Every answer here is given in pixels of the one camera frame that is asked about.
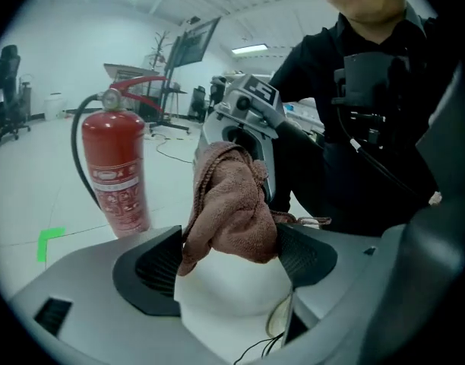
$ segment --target black chair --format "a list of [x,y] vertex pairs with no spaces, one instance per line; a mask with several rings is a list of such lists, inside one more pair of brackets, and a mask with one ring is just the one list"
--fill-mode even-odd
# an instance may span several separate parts
[[214,106],[224,99],[224,93],[226,92],[226,78],[223,76],[214,76],[210,82],[210,102],[208,114],[214,111]]
[[21,57],[15,45],[6,46],[0,57],[0,142],[4,135],[13,134],[18,139],[18,131],[30,127],[25,124],[27,115],[23,115],[22,102],[17,91],[17,73]]
[[194,118],[198,122],[203,123],[206,116],[205,109],[205,88],[198,86],[192,92],[192,99],[188,111],[189,118]]

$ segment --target person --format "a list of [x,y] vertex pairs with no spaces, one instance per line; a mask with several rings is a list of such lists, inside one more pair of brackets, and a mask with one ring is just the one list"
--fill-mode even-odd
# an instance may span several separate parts
[[[438,191],[415,143],[428,128],[457,61],[439,53],[446,50],[448,38],[440,35],[441,19],[422,20],[406,0],[328,1],[340,12],[335,26],[306,36],[270,81],[284,103],[315,98],[325,127],[323,147],[273,109],[258,109],[279,136],[274,141],[277,191],[270,208],[288,211],[293,191],[309,214],[332,219],[326,230],[381,236],[389,227],[406,223]],[[405,56],[410,71],[417,72],[413,77],[419,78],[419,96],[404,104],[406,125],[401,126],[412,132],[410,146],[398,155],[372,151],[416,198],[356,153],[332,104],[337,96],[334,71],[344,67],[345,56],[363,52]],[[411,95],[405,97],[413,100]]]

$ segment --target fire extinguisher label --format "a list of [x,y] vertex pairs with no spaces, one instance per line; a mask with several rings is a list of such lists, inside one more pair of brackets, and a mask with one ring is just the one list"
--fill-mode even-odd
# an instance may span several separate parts
[[139,160],[117,167],[95,167],[88,164],[90,177],[101,209],[113,229],[120,233],[146,230],[144,196],[138,185],[141,166]]
[[94,182],[94,188],[98,189],[103,192],[116,192],[122,191],[123,189],[130,188],[138,184],[139,178],[135,177],[125,182],[121,182],[119,184],[99,184],[98,182]]

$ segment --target ceiling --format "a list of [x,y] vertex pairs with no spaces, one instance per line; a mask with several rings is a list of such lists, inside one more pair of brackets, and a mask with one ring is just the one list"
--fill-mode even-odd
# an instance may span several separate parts
[[325,0],[51,0],[129,7],[185,28],[193,16],[204,23],[221,16],[215,37],[231,56],[231,49],[266,43],[267,52],[236,59],[284,59],[307,34],[330,27],[336,11]]

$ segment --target ceiling light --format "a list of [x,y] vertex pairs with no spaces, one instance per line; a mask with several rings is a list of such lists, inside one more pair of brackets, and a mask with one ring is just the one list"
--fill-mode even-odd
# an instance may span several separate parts
[[232,52],[234,54],[244,54],[245,52],[262,52],[264,50],[268,50],[268,47],[265,44],[262,44],[255,46],[240,47],[239,49],[234,49]]

